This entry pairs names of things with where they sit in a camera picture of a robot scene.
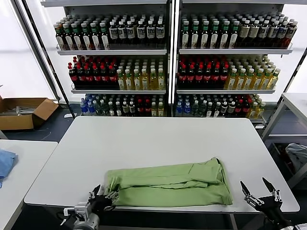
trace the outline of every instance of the metal shelf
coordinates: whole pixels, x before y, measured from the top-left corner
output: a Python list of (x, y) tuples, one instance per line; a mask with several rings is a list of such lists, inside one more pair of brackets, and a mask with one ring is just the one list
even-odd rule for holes
[(59, 55), (165, 55), (166, 49), (59, 50)]
[(306, 5), (307, 0), (183, 0), (182, 3), (252, 3), (252, 4), (299, 4)]
[(93, 93), (93, 94), (166, 94), (166, 90), (76, 90), (72, 93)]
[(274, 93), (273, 90), (177, 90), (178, 94), (253, 94)]
[(133, 4), (166, 4), (167, 0), (43, 0), (44, 7), (97, 6), (97, 5), (133, 5)]
[(291, 54), (288, 49), (179, 49), (180, 54)]

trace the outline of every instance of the cardboard box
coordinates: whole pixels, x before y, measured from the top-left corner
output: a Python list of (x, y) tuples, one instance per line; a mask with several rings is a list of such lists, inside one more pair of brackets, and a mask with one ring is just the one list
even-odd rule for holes
[(58, 105), (47, 98), (0, 98), (0, 113), (16, 106), (36, 108), (31, 115), (0, 116), (0, 130), (32, 129), (41, 126)]

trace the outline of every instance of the floor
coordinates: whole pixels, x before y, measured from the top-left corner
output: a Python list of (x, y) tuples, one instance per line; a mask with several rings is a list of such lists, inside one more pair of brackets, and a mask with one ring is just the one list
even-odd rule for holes
[[(8, 139), (19, 140), (45, 140), (59, 142), (66, 130), (72, 123), (72, 118), (64, 118), (64, 115), (69, 113), (68, 109), (60, 108), (45, 122), (39, 129), (30, 131), (7, 131), (4, 134)], [(307, 134), (307, 127), (296, 118), (291, 111), (286, 111), (280, 122), (272, 132), (292, 133), (292, 134)], [(307, 145), (307, 138), (276, 138), (267, 141), (267, 147), (272, 142), (295, 142)], [(286, 217), (293, 223), (307, 222), (307, 195), (302, 188), (294, 188), (293, 193), (300, 204), (300, 211), (295, 214), (287, 214)], [(57, 219), (54, 213), (57, 210), (44, 209), (42, 207), (25, 206), (19, 218), (17, 219), (13, 230), (22, 230), (26, 226), (27, 229), (38, 230), (54, 230), (59, 229), (61, 221)], [(241, 229), (255, 215), (235, 215), (238, 228)], [(223, 214), (190, 214), (190, 213), (155, 213), (155, 212), (130, 212), (130, 211), (112, 211), (107, 213), (101, 220), (101, 225), (109, 226), (126, 226), (126, 227), (148, 227), (148, 228), (172, 228), (172, 229), (230, 229), (230, 221), (227, 215)], [(71, 229), (72, 222), (68, 222), (61, 229)], [(272, 229), (270, 223), (265, 224), (265, 228)]]

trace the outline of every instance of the white table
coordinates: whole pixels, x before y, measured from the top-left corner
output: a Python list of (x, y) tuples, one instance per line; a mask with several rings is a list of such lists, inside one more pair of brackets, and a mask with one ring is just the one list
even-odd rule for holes
[(282, 211), (299, 205), (252, 123), (245, 118), (77, 117), (24, 201), (72, 207), (104, 182), (108, 170), (203, 162), (224, 162), (234, 204), (198, 207), (119, 207), (169, 212), (255, 213), (244, 200), (240, 180), (255, 196), (269, 196), (262, 177), (281, 190)]
[[(307, 93), (283, 93), (282, 102), (279, 104), (277, 110), (271, 117), (268, 125), (262, 133), (262, 140), (265, 141), (283, 112), (288, 107), (297, 117), (307, 126)], [(288, 180), (288, 185), (293, 188), (303, 178), (307, 176), (307, 164), (305, 164), (295, 175)]]
[(26, 193), (56, 146), (56, 142), (49, 141), (0, 140), (0, 149), (18, 155), (0, 189), (0, 230), (11, 229), (22, 211)]

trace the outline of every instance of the bottle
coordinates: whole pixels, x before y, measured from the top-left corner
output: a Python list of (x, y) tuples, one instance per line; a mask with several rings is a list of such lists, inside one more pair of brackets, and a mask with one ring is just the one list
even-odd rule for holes
[(146, 39), (146, 32), (145, 32), (145, 27), (143, 25), (143, 21), (139, 21), (139, 26), (137, 27), (137, 34), (138, 34), (138, 43), (140, 45), (144, 45)]
[(142, 69), (142, 89), (148, 90), (149, 79), (146, 69)]
[(220, 76), (220, 65), (216, 64), (213, 73), (211, 74), (211, 87), (213, 89), (218, 88), (218, 80)]
[(61, 50), (66, 50), (66, 44), (67, 44), (67, 41), (65, 39), (65, 35), (64, 33), (62, 32), (62, 25), (58, 25), (58, 24), (54, 24), (53, 25), (55, 31), (56, 31), (56, 40), (58, 42), (58, 45), (60, 47)]
[(248, 114), (246, 115), (246, 118), (252, 119), (255, 118), (255, 114), (257, 111), (257, 102), (253, 102), (252, 108), (250, 109), (250, 111), (248, 112)]
[(191, 107), (190, 107), (190, 102), (189, 101), (187, 101), (185, 106), (184, 106), (183, 116), (184, 117), (191, 116)]
[(245, 101), (245, 102), (243, 103), (242, 112), (241, 112), (241, 114), (242, 114), (243, 117), (246, 117), (247, 114), (249, 113), (249, 111), (251, 110), (251, 108), (250, 108), (251, 102), (252, 102), (252, 100), (251, 100), (251, 99), (248, 99), (247, 101)]
[(269, 20), (265, 20), (263, 22), (263, 25), (260, 26), (259, 31), (258, 31), (258, 35), (257, 35), (257, 42), (258, 42), (258, 46), (265, 46), (264, 42), (266, 40), (267, 34), (269, 32)]
[(89, 111), (89, 116), (96, 116), (96, 111), (95, 111), (95, 108), (92, 104), (92, 102), (88, 102), (88, 111)]
[(118, 37), (120, 40), (121, 44), (126, 44), (127, 43), (127, 31), (126, 27), (123, 22), (119, 22), (119, 27), (118, 27)]
[(240, 22), (234, 21), (234, 25), (232, 27), (232, 32), (229, 39), (229, 49), (233, 49), (236, 46), (236, 39), (238, 37), (238, 29), (239, 29)]
[(234, 116), (235, 108), (236, 108), (236, 103), (235, 102), (231, 102), (228, 105), (228, 109), (227, 109), (228, 116)]
[(273, 46), (273, 42), (275, 41), (278, 29), (279, 29), (278, 24), (279, 24), (279, 21), (274, 21), (274, 25), (272, 25), (269, 28), (269, 32), (265, 40), (265, 42), (267, 43), (266, 46), (268, 47)]
[(159, 102), (158, 116), (164, 116), (164, 106), (163, 106), (163, 102)]
[(72, 37), (76, 43), (76, 48), (78, 50), (82, 50), (83, 49), (83, 46), (84, 46), (84, 40), (83, 40), (83, 37), (81, 35), (81, 32), (80, 32), (80, 29), (77, 25), (77, 23), (72, 23), (71, 24), (71, 27), (72, 27)]
[(152, 116), (153, 117), (157, 116), (157, 106), (155, 102), (152, 102)]
[(236, 81), (234, 83), (234, 89), (235, 90), (241, 90), (243, 81), (246, 77), (245, 72), (246, 72), (246, 69), (241, 68), (240, 73), (236, 76)]
[(182, 117), (182, 115), (183, 115), (183, 109), (182, 109), (181, 102), (177, 102), (176, 117)]
[(118, 28), (114, 24), (114, 22), (110, 22), (109, 33), (110, 33), (111, 42), (113, 44), (118, 43)]
[(149, 44), (153, 44), (155, 42), (156, 29), (152, 21), (148, 21), (148, 26), (146, 29), (147, 29), (147, 41)]
[(142, 86), (141, 86), (141, 75), (138, 69), (134, 70), (134, 85), (135, 85), (135, 90), (141, 90)]
[(198, 108), (198, 116), (199, 117), (204, 117), (205, 116), (205, 112), (207, 110), (207, 101), (206, 100), (202, 100), (199, 108)]
[(187, 85), (187, 71), (186, 71), (186, 65), (182, 65), (179, 69), (179, 76), (178, 76), (178, 87), (179, 88), (185, 88)]
[(102, 44), (102, 38), (100, 36), (100, 33), (97, 31), (97, 25), (96, 23), (91, 23), (91, 30), (92, 30), (92, 40), (94, 42), (93, 49), (99, 50), (101, 49), (100, 45)]
[(248, 33), (248, 41), (250, 43), (255, 42), (258, 31), (259, 31), (259, 20), (255, 20), (252, 26), (250, 27)]
[(105, 49), (110, 49), (109, 40), (108, 40), (109, 34), (108, 34), (107, 29), (106, 29), (106, 24), (100, 23), (99, 25), (100, 25), (100, 31), (101, 31), (102, 44), (103, 44)]
[(132, 25), (131, 21), (127, 21), (126, 32), (127, 32), (128, 43), (130, 45), (135, 44), (135, 28)]
[(114, 116), (115, 113), (114, 113), (113, 102), (109, 102), (108, 105), (109, 105), (109, 113), (110, 113), (110, 116)]
[(68, 66), (68, 69), (69, 69), (69, 76), (71, 78), (72, 83), (77, 85), (79, 83), (79, 81), (78, 81), (78, 76), (77, 76), (76, 70), (74, 68), (72, 68), (71, 66)]
[(265, 107), (265, 102), (261, 102), (260, 107), (257, 108), (256, 113), (254, 115), (254, 117), (256, 119), (262, 119), (262, 115), (263, 115), (263, 112), (264, 112), (264, 107)]
[(193, 31), (192, 31), (192, 39), (191, 39), (191, 49), (196, 49), (198, 46), (198, 25), (199, 21), (193, 22)]
[(265, 74), (264, 74), (264, 76), (262, 77), (261, 82), (260, 82), (260, 85), (259, 85), (259, 87), (258, 87), (259, 90), (265, 90), (265, 89), (267, 89), (268, 84), (269, 84), (269, 82), (270, 82), (270, 80), (271, 80), (271, 72), (272, 72), (272, 69), (267, 69), (267, 70), (265, 71)]
[(188, 88), (193, 88), (194, 77), (195, 77), (194, 66), (190, 65), (190, 69), (187, 74), (187, 87)]
[(204, 88), (209, 89), (211, 88), (211, 62), (207, 65), (207, 69), (203, 75), (204, 80)]
[(128, 107), (126, 101), (123, 102), (122, 108), (123, 108), (123, 115), (124, 116), (129, 116), (129, 107)]
[(158, 69), (158, 83), (159, 83), (159, 90), (164, 90), (165, 89), (165, 80), (164, 80), (164, 74), (163, 74), (162, 68)]
[(288, 30), (287, 25), (288, 25), (288, 21), (283, 21), (282, 25), (279, 26), (278, 33), (276, 35), (276, 40), (275, 40), (276, 47), (282, 47), (282, 41)]
[(211, 40), (210, 40), (210, 49), (215, 49), (216, 42), (217, 42), (217, 39), (218, 39), (217, 30), (219, 28), (219, 23), (220, 23), (219, 21), (213, 22), (213, 28), (212, 28)]
[(224, 21), (223, 29), (222, 29), (222, 32), (221, 32), (220, 49), (225, 49), (226, 44), (228, 42), (229, 24), (230, 24), (229, 21)]
[(248, 74), (245, 75), (244, 81), (242, 83), (242, 89), (243, 90), (249, 90), (249, 86), (250, 86), (250, 83), (253, 80), (253, 78), (254, 78), (254, 69), (250, 68), (248, 70)]
[(122, 116), (120, 102), (116, 102), (116, 114), (117, 116)]
[(157, 34), (157, 44), (163, 44), (165, 32), (164, 32), (164, 25), (163, 25), (162, 20), (158, 21), (158, 25), (156, 27), (156, 34)]
[(84, 66), (84, 74), (85, 74), (86, 84), (94, 85), (94, 76), (92, 69), (89, 68), (88, 66)]
[(70, 29), (70, 25), (67, 24), (67, 23), (64, 23), (63, 28), (64, 28), (64, 31), (65, 31), (65, 39), (66, 39), (66, 42), (67, 42), (67, 45), (68, 45), (68, 49), (74, 50), (75, 47), (76, 47), (76, 42), (73, 39), (73, 35), (72, 35), (71, 29)]
[(221, 105), (220, 116), (224, 117), (227, 113), (227, 102), (223, 102)]
[(262, 69), (262, 68), (258, 69), (258, 72), (257, 72), (255, 78), (250, 83), (250, 87), (249, 87), (250, 90), (257, 90), (258, 89), (260, 82), (262, 80), (263, 72), (264, 72), (264, 69)]
[(209, 36), (208, 26), (209, 26), (209, 22), (203, 21), (203, 27), (202, 27), (202, 33), (201, 33), (201, 49), (205, 49), (207, 47), (208, 36)]
[(196, 86), (196, 88), (203, 88), (203, 80), (202, 80), (203, 71), (202, 71), (202, 69), (203, 69), (203, 66), (200, 65), (198, 67), (197, 72), (196, 72), (196, 76), (195, 76), (195, 79), (196, 79), (195, 86)]
[(117, 87), (117, 74), (112, 65), (109, 65), (109, 78), (110, 78), (110, 85), (114, 88)]
[(130, 74), (130, 70), (126, 69), (125, 73), (126, 73), (126, 86), (127, 86), (127, 90), (134, 90), (133, 87), (132, 87), (132, 77), (131, 77), (131, 74)]
[(291, 25), (289, 25), (286, 35), (284, 39), (282, 40), (281, 47), (288, 48), (294, 34), (296, 33), (297, 23), (298, 23), (297, 21), (294, 21)]
[(130, 104), (129, 104), (129, 111), (130, 111), (131, 116), (135, 116), (135, 105), (134, 105), (133, 101), (131, 101)]
[(218, 115), (220, 114), (220, 110), (221, 110), (221, 103), (217, 102), (215, 105), (213, 117), (218, 117)]
[(95, 63), (93, 63), (93, 76), (94, 76), (94, 80), (96, 82), (96, 85), (102, 85), (102, 78), (101, 78), (101, 75), (100, 75), (100, 70), (94, 64)]
[(231, 74), (229, 76), (229, 81), (225, 84), (226, 90), (232, 90), (236, 81), (236, 69), (231, 69)]
[(191, 107), (191, 116), (198, 116), (198, 108), (198, 100), (195, 100)]
[(248, 33), (250, 30), (249, 20), (245, 20), (244, 24), (241, 26), (239, 33), (239, 42), (241, 47), (245, 47), (247, 42)]
[(220, 73), (220, 77), (219, 77), (219, 89), (223, 89), (225, 86), (225, 83), (227, 81), (227, 77), (228, 77), (228, 65), (224, 65), (222, 66), (222, 71)]
[(145, 113), (146, 113), (146, 116), (151, 116), (152, 115), (152, 108), (151, 108), (150, 100), (149, 99), (145, 100)]
[(280, 73), (280, 69), (276, 69), (275, 72), (273, 73), (273, 77), (271, 78), (269, 85), (268, 85), (268, 90), (273, 90), (276, 82), (278, 81), (278, 75)]
[(90, 112), (88, 111), (87, 106), (83, 102), (80, 102), (80, 108), (81, 108), (82, 116), (88, 116), (89, 115)]
[(117, 76), (118, 76), (119, 90), (126, 90), (127, 86), (125, 84), (125, 79), (124, 79), (123, 74), (121, 73), (121, 70), (118, 69), (118, 70), (116, 70), (116, 72), (117, 72)]
[(182, 49), (188, 48), (189, 44), (189, 22), (184, 21), (183, 22), (183, 30), (181, 31), (181, 37), (182, 37)]
[(96, 100), (93, 100), (93, 105), (94, 105), (94, 109), (95, 109), (96, 115), (100, 116), (101, 115), (100, 105), (97, 103)]
[(150, 90), (158, 90), (158, 78), (155, 73), (155, 69), (150, 69)]
[(90, 33), (88, 32), (87, 24), (82, 23), (82, 37), (85, 43), (85, 49), (92, 50), (92, 44), (94, 43), (92, 40), (92, 37), (90, 36)]
[(242, 110), (242, 103), (243, 103), (243, 100), (240, 99), (237, 104), (236, 104), (236, 107), (235, 107), (235, 115), (236, 116), (239, 116), (240, 113), (241, 113), (241, 110)]
[(137, 111), (138, 111), (138, 116), (144, 116), (144, 105), (141, 99), (138, 99), (138, 104), (137, 104)]
[(211, 117), (212, 114), (212, 102), (208, 102), (206, 117)]

